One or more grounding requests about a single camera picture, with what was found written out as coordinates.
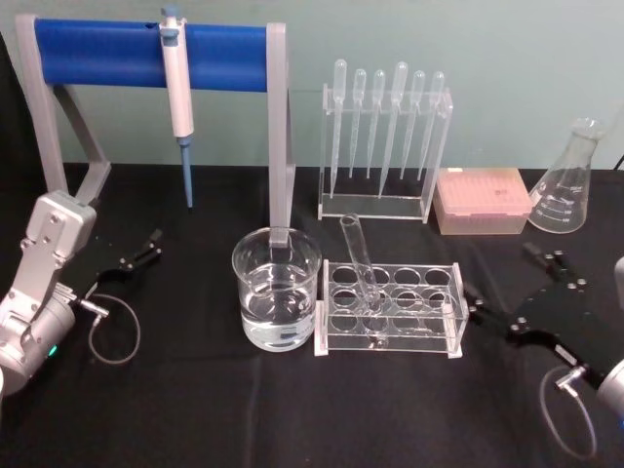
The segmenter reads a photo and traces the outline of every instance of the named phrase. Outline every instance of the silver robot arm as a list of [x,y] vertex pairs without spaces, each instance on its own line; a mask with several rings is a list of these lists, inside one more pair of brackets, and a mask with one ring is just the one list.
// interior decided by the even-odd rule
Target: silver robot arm
[[82,250],[96,211],[60,190],[37,200],[16,278],[0,302],[0,368],[4,394],[19,391],[74,325],[72,289],[59,274]]

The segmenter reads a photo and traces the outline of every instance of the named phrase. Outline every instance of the erlenmeyer flask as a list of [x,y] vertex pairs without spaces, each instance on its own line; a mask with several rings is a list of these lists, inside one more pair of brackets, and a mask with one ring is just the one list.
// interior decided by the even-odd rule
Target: erlenmeyer flask
[[605,126],[594,119],[577,119],[564,154],[530,191],[533,210],[528,220],[539,229],[566,234],[587,217],[592,156],[605,136]]

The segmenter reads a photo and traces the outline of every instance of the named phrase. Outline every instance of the gray stand leg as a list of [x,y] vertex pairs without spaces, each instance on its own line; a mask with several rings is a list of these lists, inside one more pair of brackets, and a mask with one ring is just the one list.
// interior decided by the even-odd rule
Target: gray stand leg
[[[48,190],[68,192],[60,153],[59,128],[53,92],[44,80],[41,55],[35,34],[35,20],[34,15],[18,15],[16,17],[26,101],[37,135],[37,144]],[[89,171],[76,194],[76,198],[88,205],[98,197],[104,186],[110,172],[110,163],[106,160],[95,134],[85,121],[73,89],[56,86],[54,87],[54,95],[56,95],[87,154]]]
[[269,120],[269,209],[271,226],[291,225],[294,162],[291,142],[286,25],[266,26],[267,107]]

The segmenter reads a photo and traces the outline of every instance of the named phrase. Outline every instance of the blue pipette tip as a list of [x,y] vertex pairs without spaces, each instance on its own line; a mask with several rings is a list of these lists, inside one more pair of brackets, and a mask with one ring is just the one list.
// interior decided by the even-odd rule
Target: blue pipette tip
[[186,193],[186,206],[189,210],[193,208],[193,180],[191,178],[191,155],[189,149],[189,139],[178,139],[180,153],[182,155],[182,174],[184,175],[184,192]]

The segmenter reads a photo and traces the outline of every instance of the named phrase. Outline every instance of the micropipette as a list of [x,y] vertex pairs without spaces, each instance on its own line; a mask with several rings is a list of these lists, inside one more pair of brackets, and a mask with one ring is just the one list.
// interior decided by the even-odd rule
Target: micropipette
[[188,76],[186,54],[186,19],[178,19],[175,5],[166,5],[161,13],[165,17],[159,24],[165,79],[169,93],[169,107],[172,113],[174,136],[182,156],[182,174],[186,205],[193,208],[193,181],[191,178],[190,143],[193,135],[193,106]]

